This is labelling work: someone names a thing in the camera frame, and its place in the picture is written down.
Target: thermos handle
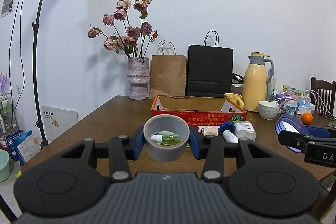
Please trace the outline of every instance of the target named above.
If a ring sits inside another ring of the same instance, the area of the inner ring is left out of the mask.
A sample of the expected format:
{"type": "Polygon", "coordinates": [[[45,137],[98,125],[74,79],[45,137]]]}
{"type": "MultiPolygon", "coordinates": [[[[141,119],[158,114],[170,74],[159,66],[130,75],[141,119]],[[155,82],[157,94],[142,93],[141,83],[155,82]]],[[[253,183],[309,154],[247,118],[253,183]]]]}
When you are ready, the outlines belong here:
{"type": "Polygon", "coordinates": [[[271,72],[270,72],[269,77],[268,77],[267,82],[266,82],[266,84],[268,84],[271,81],[272,75],[274,74],[274,63],[270,59],[264,59],[264,62],[271,63],[271,72]]]}

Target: yellow mug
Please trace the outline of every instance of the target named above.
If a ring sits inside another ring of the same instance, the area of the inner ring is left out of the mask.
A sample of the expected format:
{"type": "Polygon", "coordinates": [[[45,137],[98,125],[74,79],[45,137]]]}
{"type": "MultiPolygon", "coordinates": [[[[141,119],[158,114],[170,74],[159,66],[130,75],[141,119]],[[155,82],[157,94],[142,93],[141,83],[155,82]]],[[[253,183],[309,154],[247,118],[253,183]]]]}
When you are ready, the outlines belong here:
{"type": "Polygon", "coordinates": [[[241,95],[235,93],[225,93],[224,96],[227,97],[231,102],[234,102],[239,107],[244,108],[244,102],[241,95]]]}

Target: open box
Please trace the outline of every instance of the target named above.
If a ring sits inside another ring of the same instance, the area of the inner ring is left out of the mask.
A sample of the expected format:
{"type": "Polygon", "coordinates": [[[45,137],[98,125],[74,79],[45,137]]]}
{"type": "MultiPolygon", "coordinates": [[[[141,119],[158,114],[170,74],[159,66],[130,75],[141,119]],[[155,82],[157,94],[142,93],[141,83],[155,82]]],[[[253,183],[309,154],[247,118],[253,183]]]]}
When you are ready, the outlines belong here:
{"type": "Polygon", "coordinates": [[[160,114],[179,116],[189,125],[220,126],[223,122],[246,120],[247,112],[227,98],[157,95],[152,116],[160,114]]]}

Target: tape roll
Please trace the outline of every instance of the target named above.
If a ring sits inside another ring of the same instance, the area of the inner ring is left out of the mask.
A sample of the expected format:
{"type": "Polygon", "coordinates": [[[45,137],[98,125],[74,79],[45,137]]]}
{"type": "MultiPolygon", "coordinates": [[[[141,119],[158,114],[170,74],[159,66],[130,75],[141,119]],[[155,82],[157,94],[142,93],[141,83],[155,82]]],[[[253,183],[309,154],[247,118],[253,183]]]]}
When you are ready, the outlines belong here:
{"type": "Polygon", "coordinates": [[[180,117],[161,114],[150,118],[143,128],[145,147],[151,158],[157,161],[174,161],[179,159],[187,146],[189,139],[189,126],[180,117]],[[180,136],[182,141],[174,146],[159,145],[151,140],[151,137],[159,132],[169,131],[180,136]]]}

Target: mug handle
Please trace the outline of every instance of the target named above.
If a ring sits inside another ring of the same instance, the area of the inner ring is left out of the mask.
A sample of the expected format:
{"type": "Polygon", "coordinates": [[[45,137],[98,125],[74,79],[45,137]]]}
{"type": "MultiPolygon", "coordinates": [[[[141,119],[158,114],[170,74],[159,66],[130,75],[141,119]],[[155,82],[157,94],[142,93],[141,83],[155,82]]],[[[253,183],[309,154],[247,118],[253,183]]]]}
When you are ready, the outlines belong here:
{"type": "Polygon", "coordinates": [[[243,100],[240,99],[240,98],[237,98],[237,105],[238,105],[239,107],[241,107],[241,108],[244,108],[244,102],[243,102],[243,100]]]}

